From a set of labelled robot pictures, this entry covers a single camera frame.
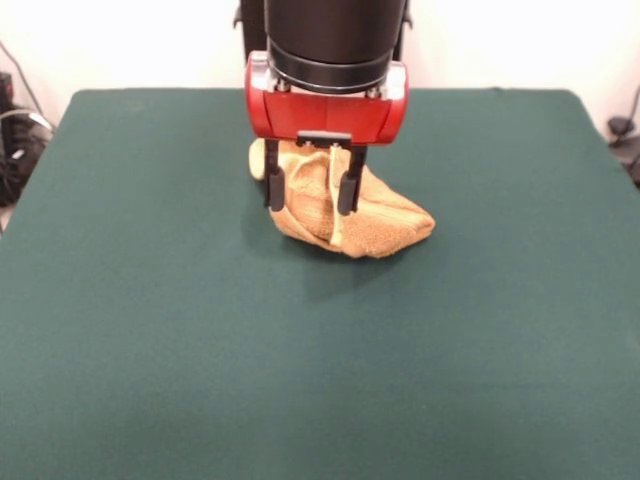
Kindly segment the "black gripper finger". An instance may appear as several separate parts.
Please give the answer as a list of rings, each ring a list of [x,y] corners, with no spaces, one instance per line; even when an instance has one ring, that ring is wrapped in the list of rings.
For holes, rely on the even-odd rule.
[[[342,174],[337,201],[338,213],[348,216],[358,209],[362,173],[366,163],[368,147],[352,146],[347,170]]]
[[[285,204],[285,174],[279,166],[279,142],[266,139],[264,142],[265,206],[278,212]]]

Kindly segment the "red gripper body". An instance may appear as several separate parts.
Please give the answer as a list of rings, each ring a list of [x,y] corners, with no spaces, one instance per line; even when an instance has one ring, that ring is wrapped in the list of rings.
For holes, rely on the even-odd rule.
[[[403,123],[409,97],[406,66],[397,61],[374,97],[365,92],[318,94],[292,87],[279,90],[280,79],[265,51],[249,55],[245,97],[249,122],[262,138],[296,140],[306,132],[345,134],[355,145],[392,143]]]

